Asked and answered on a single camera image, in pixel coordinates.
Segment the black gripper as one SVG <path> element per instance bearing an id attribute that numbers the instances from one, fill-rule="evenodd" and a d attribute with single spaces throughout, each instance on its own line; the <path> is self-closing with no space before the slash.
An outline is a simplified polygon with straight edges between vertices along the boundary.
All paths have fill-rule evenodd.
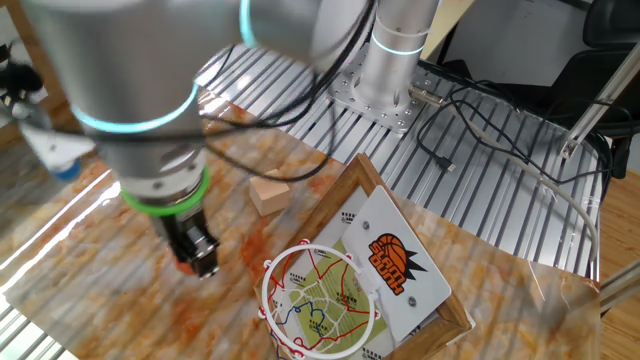
<path id="1" fill-rule="evenodd" d="M 218 270 L 217 248 L 219 241 L 207 229 L 207 221 L 202 205 L 173 215 L 154 216 L 151 222 L 159 238 L 168 246 L 177 263 L 186 263 L 187 257 L 179 242 L 166 236 L 187 233 L 190 241 L 189 263 L 200 278 L 213 276 Z"/>

